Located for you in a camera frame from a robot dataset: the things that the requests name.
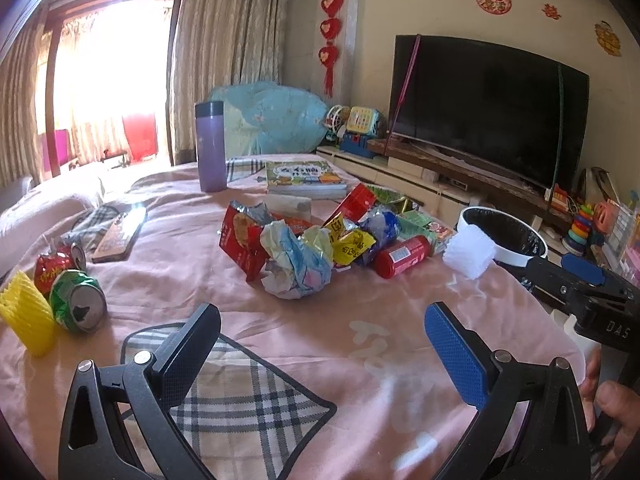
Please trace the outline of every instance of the sheer curtain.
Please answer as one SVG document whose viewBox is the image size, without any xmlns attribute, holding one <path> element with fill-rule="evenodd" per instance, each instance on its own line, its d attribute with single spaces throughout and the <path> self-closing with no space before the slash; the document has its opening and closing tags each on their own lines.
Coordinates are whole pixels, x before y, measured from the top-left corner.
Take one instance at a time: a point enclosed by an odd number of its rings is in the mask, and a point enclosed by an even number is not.
<svg viewBox="0 0 640 480">
<path fill-rule="evenodd" d="M 166 48 L 173 0 L 113 4 L 66 22 L 54 78 L 56 129 L 67 129 L 80 164 L 104 150 L 129 152 L 122 118 L 154 113 L 165 139 Z M 47 44 L 43 40 L 41 53 Z M 39 90 L 44 93 L 44 70 Z M 38 114 L 44 128 L 44 112 Z"/>
<path fill-rule="evenodd" d="M 0 189 L 22 176 L 41 178 L 34 94 L 46 15 L 33 13 L 0 64 Z"/>
<path fill-rule="evenodd" d="M 195 160 L 193 105 L 215 86 L 280 82 L 287 0 L 182 0 L 170 91 L 174 164 Z"/>
</svg>

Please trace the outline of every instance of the blue gripper pad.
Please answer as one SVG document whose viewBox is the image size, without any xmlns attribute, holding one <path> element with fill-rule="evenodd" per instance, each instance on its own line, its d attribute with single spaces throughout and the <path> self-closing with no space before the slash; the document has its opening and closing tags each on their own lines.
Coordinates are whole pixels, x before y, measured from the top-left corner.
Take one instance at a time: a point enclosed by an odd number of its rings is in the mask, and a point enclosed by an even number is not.
<svg viewBox="0 0 640 480">
<path fill-rule="evenodd" d="M 462 400 L 482 410 L 489 398 L 486 371 L 436 303 L 427 307 L 424 331 Z"/>
<path fill-rule="evenodd" d="M 604 285 L 602 269 L 584 258 L 567 253 L 560 260 L 560 264 L 564 270 L 568 270 L 591 285 Z"/>
</svg>

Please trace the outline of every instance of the black trash bag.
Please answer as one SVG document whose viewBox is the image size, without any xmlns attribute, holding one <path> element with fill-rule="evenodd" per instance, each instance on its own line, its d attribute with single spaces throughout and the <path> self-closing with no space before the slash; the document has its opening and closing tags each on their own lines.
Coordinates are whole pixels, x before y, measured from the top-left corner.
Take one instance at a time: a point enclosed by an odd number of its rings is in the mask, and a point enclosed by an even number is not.
<svg viewBox="0 0 640 480">
<path fill-rule="evenodd" d="M 542 256 L 545 253 L 545 244 L 539 234 L 500 211 L 470 208 L 462 213 L 462 218 L 467 224 L 481 228 L 495 244 L 514 253 L 524 256 Z M 499 260 L 495 262 L 527 290 L 533 290 L 533 284 L 526 277 L 525 267 L 512 266 Z"/>
</svg>

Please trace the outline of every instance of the barcode label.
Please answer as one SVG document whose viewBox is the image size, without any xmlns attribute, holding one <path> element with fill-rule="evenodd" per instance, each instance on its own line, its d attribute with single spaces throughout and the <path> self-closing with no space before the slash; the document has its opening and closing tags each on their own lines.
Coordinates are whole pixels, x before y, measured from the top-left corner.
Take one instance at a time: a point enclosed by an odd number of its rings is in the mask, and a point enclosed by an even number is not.
<svg viewBox="0 0 640 480">
<path fill-rule="evenodd" d="M 389 253 L 389 256 L 391 257 L 391 261 L 396 264 L 400 260 L 404 260 L 405 258 L 411 256 L 411 251 L 406 247 L 400 247 L 395 251 L 391 251 Z"/>
</svg>

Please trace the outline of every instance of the tumbler lid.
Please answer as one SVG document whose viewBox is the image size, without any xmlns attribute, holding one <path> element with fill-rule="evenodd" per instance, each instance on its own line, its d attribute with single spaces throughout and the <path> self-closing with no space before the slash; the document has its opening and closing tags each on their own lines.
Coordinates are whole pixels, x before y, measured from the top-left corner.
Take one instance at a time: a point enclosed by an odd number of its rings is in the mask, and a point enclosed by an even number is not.
<svg viewBox="0 0 640 480">
<path fill-rule="evenodd" d="M 196 117 L 215 117 L 224 115 L 224 101 L 208 101 L 196 104 Z"/>
</svg>

